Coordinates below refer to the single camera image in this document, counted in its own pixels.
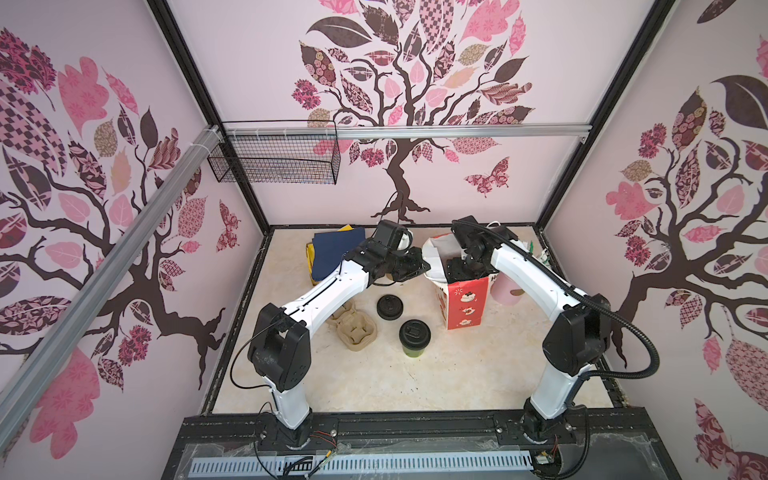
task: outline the aluminum rail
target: aluminum rail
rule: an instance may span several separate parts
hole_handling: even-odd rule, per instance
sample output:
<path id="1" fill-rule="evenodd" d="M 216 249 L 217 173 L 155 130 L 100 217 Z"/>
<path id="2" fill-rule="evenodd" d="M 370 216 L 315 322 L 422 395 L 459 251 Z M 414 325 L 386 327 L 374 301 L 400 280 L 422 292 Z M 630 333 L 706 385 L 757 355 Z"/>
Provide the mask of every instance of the aluminum rail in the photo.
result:
<path id="1" fill-rule="evenodd" d="M 138 218 L 129 226 L 90 280 L 72 299 L 61 318 L 0 394 L 0 449 L 14 437 L 40 397 L 69 361 L 72 351 L 93 323 L 157 225 L 168 213 L 194 171 L 219 143 L 217 127 L 206 127 L 168 174 Z"/>
<path id="2" fill-rule="evenodd" d="M 248 122 L 227 122 L 227 135 L 328 135 L 334 136 L 333 128 L 317 127 L 269 127 L 254 128 Z M 517 125 L 431 125 L 397 127 L 338 127 L 339 140 L 375 138 L 459 138 L 459 137 L 586 137 L 592 128 L 589 124 L 517 124 Z"/>

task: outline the wall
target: wall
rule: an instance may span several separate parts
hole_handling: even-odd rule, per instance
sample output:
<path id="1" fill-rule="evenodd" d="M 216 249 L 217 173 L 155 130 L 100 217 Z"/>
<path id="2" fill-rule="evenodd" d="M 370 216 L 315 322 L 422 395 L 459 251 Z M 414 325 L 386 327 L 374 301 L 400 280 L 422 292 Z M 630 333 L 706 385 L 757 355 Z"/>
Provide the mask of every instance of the wall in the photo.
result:
<path id="1" fill-rule="evenodd" d="M 205 123 L 141 0 L 4 5 L 0 28 L 5 385 Z M 204 164 L 0 477 L 158 478 L 199 412 L 259 242 L 237 187 Z"/>
<path id="2" fill-rule="evenodd" d="M 652 2 L 171 3 L 224 120 L 342 127 L 586 123 Z M 575 141 L 347 141 L 337 185 L 254 188 L 271 223 L 535 221 Z"/>
<path id="3" fill-rule="evenodd" d="M 768 477 L 765 18 L 681 2 L 547 229 L 569 279 L 658 347 L 659 372 L 621 385 L 682 478 Z M 613 343 L 613 368 L 647 365 Z"/>

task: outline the marble floor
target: marble floor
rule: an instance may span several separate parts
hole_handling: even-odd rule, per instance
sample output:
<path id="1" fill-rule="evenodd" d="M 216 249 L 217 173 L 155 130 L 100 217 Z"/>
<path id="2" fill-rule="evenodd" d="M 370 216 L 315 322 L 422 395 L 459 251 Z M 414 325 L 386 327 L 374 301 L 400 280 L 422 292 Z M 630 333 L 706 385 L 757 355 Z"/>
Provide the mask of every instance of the marble floor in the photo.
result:
<path id="1" fill-rule="evenodd" d="M 283 305 L 312 288 L 304 249 L 318 231 L 323 230 L 275 231 L 235 352 L 253 335 L 262 306 Z M 513 231 L 520 240 L 534 242 L 535 254 L 541 251 L 533 229 Z M 412 232 L 413 244 L 419 246 L 449 229 Z M 398 320 L 388 322 L 376 314 L 376 301 L 385 293 L 399 296 L 405 304 Z M 304 379 L 307 401 L 315 412 L 520 409 L 544 370 L 541 341 L 551 324 L 528 295 L 514 306 L 503 306 L 489 296 L 481 325 L 451 331 L 443 326 L 435 287 L 424 276 L 395 286 L 371 286 L 354 300 L 356 308 L 376 322 L 378 337 L 352 352 L 335 327 L 328 323 L 320 327 L 312 338 L 312 367 Z M 398 338 L 400 325 L 408 319 L 423 320 L 432 331 L 432 341 L 416 359 L 403 353 Z M 235 381 L 259 385 L 262 379 L 246 353 L 247 349 L 237 359 Z M 214 413 L 257 412 L 271 399 L 267 389 L 238 389 L 227 372 Z M 575 402 L 611 406 L 599 378 L 586 382 Z"/>

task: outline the butterfly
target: butterfly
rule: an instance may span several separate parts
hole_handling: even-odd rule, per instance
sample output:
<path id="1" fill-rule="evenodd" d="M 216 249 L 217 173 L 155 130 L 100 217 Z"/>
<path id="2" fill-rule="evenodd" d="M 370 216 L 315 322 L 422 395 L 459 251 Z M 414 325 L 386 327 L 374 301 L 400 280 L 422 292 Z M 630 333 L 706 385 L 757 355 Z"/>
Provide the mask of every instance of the butterfly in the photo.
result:
<path id="1" fill-rule="evenodd" d="M 225 248 L 234 248 L 237 245 L 237 234 L 234 232 L 237 230 L 240 221 L 235 214 L 230 213 L 230 209 L 224 202 L 219 200 L 219 212 L 221 213 L 221 220 L 224 221 L 226 230 L 219 236 L 219 240 L 216 242 L 216 251 L 220 252 Z"/>
<path id="2" fill-rule="evenodd" d="M 498 162 L 490 175 L 470 175 L 464 180 L 468 181 L 470 185 L 475 185 L 478 188 L 478 192 L 487 197 L 487 193 L 493 190 L 494 185 L 500 187 L 504 185 L 509 188 L 507 181 L 509 181 L 509 175 L 504 173 L 509 168 L 509 157 L 506 157 L 502 161 Z"/>

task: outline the wire basket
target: wire basket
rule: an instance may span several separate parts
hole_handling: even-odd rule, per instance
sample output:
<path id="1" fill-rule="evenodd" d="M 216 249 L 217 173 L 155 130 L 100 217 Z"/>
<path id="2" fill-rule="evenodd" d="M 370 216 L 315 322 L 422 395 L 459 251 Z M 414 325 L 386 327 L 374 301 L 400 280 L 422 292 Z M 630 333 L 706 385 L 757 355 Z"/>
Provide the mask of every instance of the wire basket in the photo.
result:
<path id="1" fill-rule="evenodd" d="M 278 120 L 224 122 L 227 142 L 208 163 L 219 182 L 336 184 L 341 154 L 335 121 Z M 237 168 L 240 162 L 242 173 Z"/>

